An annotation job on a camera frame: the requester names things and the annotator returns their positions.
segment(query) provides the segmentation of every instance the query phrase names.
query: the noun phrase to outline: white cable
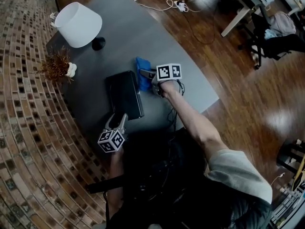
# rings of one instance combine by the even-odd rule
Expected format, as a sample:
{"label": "white cable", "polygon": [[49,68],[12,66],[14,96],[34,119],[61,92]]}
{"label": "white cable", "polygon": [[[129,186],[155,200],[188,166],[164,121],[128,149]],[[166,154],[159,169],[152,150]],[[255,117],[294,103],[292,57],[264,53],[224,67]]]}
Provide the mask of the white cable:
{"label": "white cable", "polygon": [[[152,7],[149,7],[149,6],[146,6],[144,4],[140,4],[138,3],[139,5],[143,6],[143,7],[146,7],[146,8],[149,8],[149,9],[152,9],[152,10],[157,10],[157,11],[165,11],[165,10],[169,10],[171,8],[178,8],[179,6],[176,6],[174,4],[174,1],[173,0],[166,0],[166,3],[167,5],[169,6],[168,8],[166,9],[163,9],[163,10],[160,10],[160,9],[156,9],[156,8],[152,8]],[[201,12],[202,10],[199,10],[199,11],[194,11],[194,10],[191,10],[185,3],[184,3],[184,12],[188,12],[188,11],[192,11],[192,12]]]}
{"label": "white cable", "polygon": [[277,176],[270,185],[272,186],[272,184],[275,182],[275,180],[278,179],[279,177],[281,177],[281,176]]}
{"label": "white cable", "polygon": [[271,9],[271,5],[270,4],[268,5],[265,7],[266,11],[269,11]]}
{"label": "white cable", "polygon": [[280,174],[279,176],[277,176],[270,185],[272,186],[272,184],[275,182],[275,180],[278,179],[279,177],[283,177],[283,175],[285,175],[285,172]]}

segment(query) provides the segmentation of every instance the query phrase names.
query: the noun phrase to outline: dried plant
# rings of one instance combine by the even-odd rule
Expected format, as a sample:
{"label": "dried plant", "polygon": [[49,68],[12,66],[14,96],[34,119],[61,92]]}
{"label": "dried plant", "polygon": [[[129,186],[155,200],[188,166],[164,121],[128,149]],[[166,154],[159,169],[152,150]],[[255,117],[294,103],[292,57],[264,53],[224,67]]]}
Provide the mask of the dried plant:
{"label": "dried plant", "polygon": [[64,47],[58,52],[52,50],[52,53],[46,56],[46,61],[42,63],[38,73],[44,73],[46,79],[50,80],[53,85],[61,84],[65,78],[68,78],[70,83],[71,78],[66,76],[70,60],[68,52]]}

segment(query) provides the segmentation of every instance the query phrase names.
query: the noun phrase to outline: table lamp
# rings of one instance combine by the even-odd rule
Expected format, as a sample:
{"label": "table lamp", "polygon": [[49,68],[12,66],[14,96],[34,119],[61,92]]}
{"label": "table lamp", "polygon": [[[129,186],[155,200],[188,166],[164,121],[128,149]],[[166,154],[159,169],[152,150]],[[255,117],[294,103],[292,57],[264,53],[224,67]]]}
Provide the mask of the table lamp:
{"label": "table lamp", "polygon": [[73,2],[63,8],[52,26],[73,48],[80,48],[92,42],[94,50],[105,46],[105,38],[97,37],[102,27],[102,18],[96,12],[79,2]]}

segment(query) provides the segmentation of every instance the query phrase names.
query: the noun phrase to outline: brick floor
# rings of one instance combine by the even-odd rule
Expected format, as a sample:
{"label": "brick floor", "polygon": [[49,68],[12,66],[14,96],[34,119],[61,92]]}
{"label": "brick floor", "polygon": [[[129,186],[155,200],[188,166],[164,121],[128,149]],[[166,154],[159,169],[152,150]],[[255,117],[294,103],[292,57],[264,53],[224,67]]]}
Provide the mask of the brick floor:
{"label": "brick floor", "polygon": [[54,0],[0,0],[1,228],[90,228],[105,220],[102,195],[84,187],[107,174],[58,86],[36,74],[56,32],[54,11]]}

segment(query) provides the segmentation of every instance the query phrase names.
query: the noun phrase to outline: black chair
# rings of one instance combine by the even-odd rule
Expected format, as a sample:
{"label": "black chair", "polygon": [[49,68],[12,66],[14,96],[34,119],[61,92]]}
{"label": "black chair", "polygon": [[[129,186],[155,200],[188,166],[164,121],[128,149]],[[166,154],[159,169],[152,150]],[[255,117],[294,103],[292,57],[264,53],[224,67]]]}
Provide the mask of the black chair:
{"label": "black chair", "polygon": [[[254,31],[251,32],[244,24],[238,26],[239,29],[245,29],[251,36],[246,44],[239,45],[238,49],[250,48],[254,53],[258,54],[258,64],[254,67],[258,70],[262,65],[262,56],[265,58],[273,58],[279,60],[283,53],[291,53],[290,51],[305,52],[305,42],[296,34],[290,34],[283,37],[274,37],[265,40],[264,32],[270,28],[269,18],[266,15],[264,8],[260,7],[262,16],[253,13],[251,15],[254,24]],[[252,48],[253,45],[257,46],[257,51]]]}

